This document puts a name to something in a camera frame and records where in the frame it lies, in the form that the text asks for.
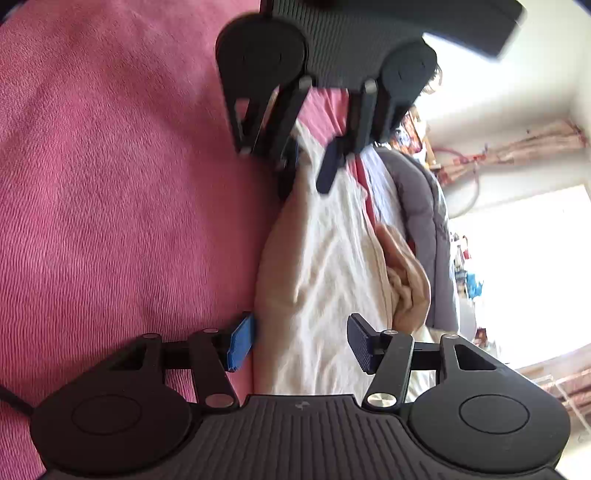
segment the black cable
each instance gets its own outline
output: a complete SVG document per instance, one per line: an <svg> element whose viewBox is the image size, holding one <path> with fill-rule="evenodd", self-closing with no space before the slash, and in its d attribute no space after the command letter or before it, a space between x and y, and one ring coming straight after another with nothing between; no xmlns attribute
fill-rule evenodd
<svg viewBox="0 0 591 480"><path fill-rule="evenodd" d="M0 384L0 401L8 403L16 411L19 411L27 417L31 417L33 415L33 410L35 410L31 405L25 402L22 398L17 397L2 384Z"/></svg>

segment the pink fabric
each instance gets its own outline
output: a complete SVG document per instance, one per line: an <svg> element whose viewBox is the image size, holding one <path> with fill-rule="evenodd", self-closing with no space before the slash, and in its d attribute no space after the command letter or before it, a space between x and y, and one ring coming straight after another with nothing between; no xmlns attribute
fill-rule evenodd
<svg viewBox="0 0 591 480"><path fill-rule="evenodd" d="M140 333L252 308L276 186L233 151L213 57L247 9L29 0L0 27L0 382L31 404ZM0 478L36 478L27 421L2 405L0 432Z"/></svg>
<svg viewBox="0 0 591 480"><path fill-rule="evenodd" d="M313 89L302 106L299 120L322 146L326 146L346 131L348 108L346 90Z"/></svg>
<svg viewBox="0 0 591 480"><path fill-rule="evenodd" d="M369 223L375 229L375 212L374 212L374 201L372 200L371 190L368 186L367 175L365 174L365 167L359 156L355 157L355 166L357 171L357 181L367 192L365 197L365 211L368 214Z"/></svg>

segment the metal screw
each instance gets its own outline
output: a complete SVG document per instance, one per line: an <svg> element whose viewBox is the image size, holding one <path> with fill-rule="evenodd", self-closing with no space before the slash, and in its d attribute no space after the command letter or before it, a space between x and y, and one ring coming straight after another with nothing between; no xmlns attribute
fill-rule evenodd
<svg viewBox="0 0 591 480"><path fill-rule="evenodd" d="M375 93L378 91L378 84L375 83L375 80L366 80L363 88L365 89L365 93Z"/></svg>
<svg viewBox="0 0 591 480"><path fill-rule="evenodd" d="M300 89L303 90L305 88L312 87L312 83L313 83L312 77L305 76L305 77L302 77L300 79L300 81L298 82L297 86L298 86L298 88L300 88Z"/></svg>
<svg viewBox="0 0 591 480"><path fill-rule="evenodd" d="M389 393L372 393L366 400L372 407L390 408L396 405L396 397Z"/></svg>
<svg viewBox="0 0 591 480"><path fill-rule="evenodd" d="M205 405L211 408L228 408L234 405L234 399L225 393L214 393L205 399Z"/></svg>

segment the blue object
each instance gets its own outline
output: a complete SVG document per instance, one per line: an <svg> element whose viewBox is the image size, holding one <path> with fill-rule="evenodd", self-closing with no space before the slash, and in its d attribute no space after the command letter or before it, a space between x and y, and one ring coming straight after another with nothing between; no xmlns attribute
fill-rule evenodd
<svg viewBox="0 0 591 480"><path fill-rule="evenodd" d="M473 299L482 295L482 282L476 282L476 275L468 273L466 275L466 287L468 290L468 298Z"/></svg>
<svg viewBox="0 0 591 480"><path fill-rule="evenodd" d="M230 348L226 356L229 372L238 370L255 341L255 317L249 313L230 336Z"/></svg>

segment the window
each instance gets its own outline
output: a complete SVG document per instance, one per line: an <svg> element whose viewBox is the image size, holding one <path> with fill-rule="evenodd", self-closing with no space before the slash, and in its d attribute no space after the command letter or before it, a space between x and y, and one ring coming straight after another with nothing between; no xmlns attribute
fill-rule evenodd
<svg viewBox="0 0 591 480"><path fill-rule="evenodd" d="M512 368L591 343L591 201L584 186L469 213L466 235L484 282L479 326Z"/></svg>

